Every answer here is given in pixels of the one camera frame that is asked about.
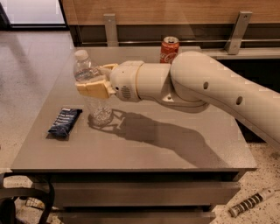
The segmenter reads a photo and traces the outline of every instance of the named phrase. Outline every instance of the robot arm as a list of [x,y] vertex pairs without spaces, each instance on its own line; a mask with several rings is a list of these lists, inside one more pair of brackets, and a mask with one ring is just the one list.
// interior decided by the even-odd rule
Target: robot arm
[[203,53],[183,52],[171,65],[126,61],[112,71],[109,84],[108,95],[127,102],[151,100],[191,113],[213,104],[280,148],[280,94]]

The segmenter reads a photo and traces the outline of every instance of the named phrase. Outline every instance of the plastic bottle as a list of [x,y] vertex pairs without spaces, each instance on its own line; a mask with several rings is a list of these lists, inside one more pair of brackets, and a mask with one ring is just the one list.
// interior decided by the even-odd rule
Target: plastic bottle
[[[76,81],[87,83],[106,79],[106,76],[101,73],[97,64],[89,58],[86,50],[79,50],[74,55],[77,60],[74,66],[74,78]],[[91,124],[94,126],[105,126],[112,121],[112,108],[108,100],[84,95],[83,97],[91,115]]]

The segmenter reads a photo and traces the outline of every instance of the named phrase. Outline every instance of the soda can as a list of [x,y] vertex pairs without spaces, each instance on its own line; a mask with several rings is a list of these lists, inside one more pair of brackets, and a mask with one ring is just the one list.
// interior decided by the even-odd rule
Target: soda can
[[161,43],[160,63],[172,63],[178,54],[179,40],[175,37],[166,37]]

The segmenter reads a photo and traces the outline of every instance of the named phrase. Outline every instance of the floor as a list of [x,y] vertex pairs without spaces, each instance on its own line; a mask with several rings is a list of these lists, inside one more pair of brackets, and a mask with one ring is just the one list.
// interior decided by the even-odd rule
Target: floor
[[[60,70],[74,50],[68,31],[0,31],[0,172],[9,170]],[[263,188],[280,190],[280,151],[266,143],[250,143],[257,171],[241,179],[241,190],[225,206],[217,206],[211,224],[280,223],[280,191],[257,207],[232,218],[228,209]],[[12,178],[8,186],[29,186],[26,178]],[[17,217],[36,223],[40,211],[17,201]],[[55,213],[49,222],[60,223]]]

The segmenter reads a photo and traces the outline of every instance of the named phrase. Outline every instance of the gray drawer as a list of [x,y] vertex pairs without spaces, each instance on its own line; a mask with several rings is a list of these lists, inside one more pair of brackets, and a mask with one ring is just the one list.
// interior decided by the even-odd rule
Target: gray drawer
[[214,213],[192,209],[146,209],[146,208],[103,208],[92,211],[62,213],[59,218],[65,224],[208,224]]
[[237,182],[53,183],[56,207],[154,207],[227,204]]

